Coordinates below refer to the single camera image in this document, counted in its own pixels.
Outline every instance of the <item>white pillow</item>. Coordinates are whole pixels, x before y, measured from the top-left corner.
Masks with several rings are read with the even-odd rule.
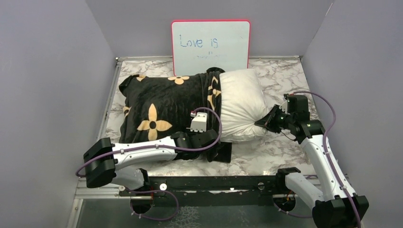
[[[254,69],[220,74],[222,142],[242,142],[266,135],[267,130],[255,126],[266,116],[267,104]]]

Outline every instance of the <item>red whiteboard frame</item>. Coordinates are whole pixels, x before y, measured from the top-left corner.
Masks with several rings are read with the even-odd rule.
[[[246,68],[249,68],[249,51],[250,51],[250,21],[248,19],[201,19],[201,20],[174,20],[171,23],[171,48],[172,48],[172,63],[173,63],[173,75],[177,76],[175,74],[175,59],[173,57],[173,31],[172,31],[172,24],[175,22],[212,22],[212,21],[246,21],[249,23],[249,42],[248,42],[248,61],[246,63]]]

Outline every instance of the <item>marble table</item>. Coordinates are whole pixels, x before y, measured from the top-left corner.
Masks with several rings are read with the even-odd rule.
[[[309,90],[298,58],[250,59],[249,68],[256,69],[268,104],[281,104],[284,93]],[[125,97],[119,92],[118,85],[133,74],[170,77],[173,76],[173,63],[170,59],[136,60],[122,63],[104,135],[110,137],[113,143],[119,140],[120,126],[124,119],[122,108],[125,104]],[[317,118],[312,97],[308,96],[308,98],[311,118]],[[312,165],[299,145],[288,139],[286,135],[293,138],[288,133],[268,133],[259,140],[233,143],[231,163],[207,162],[202,158],[190,161],[140,163],[136,165],[136,168],[146,169],[149,176],[275,175],[277,169],[293,166],[299,168],[303,174],[314,174]]]

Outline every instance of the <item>flower center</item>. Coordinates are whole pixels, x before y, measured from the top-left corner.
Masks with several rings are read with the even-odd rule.
[[[150,122],[150,128],[155,129],[157,127],[157,123],[155,121]]]

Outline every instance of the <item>gray wall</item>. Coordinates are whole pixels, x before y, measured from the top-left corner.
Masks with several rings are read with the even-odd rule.
[[[86,0],[115,55],[170,56],[174,19],[249,19],[250,55],[303,55],[333,0]]]
[[[336,109],[330,143],[369,199],[366,228],[402,222],[402,11],[401,0],[336,0],[302,59],[309,87]]]
[[[1,227],[65,227],[114,55],[84,0],[0,1]]]

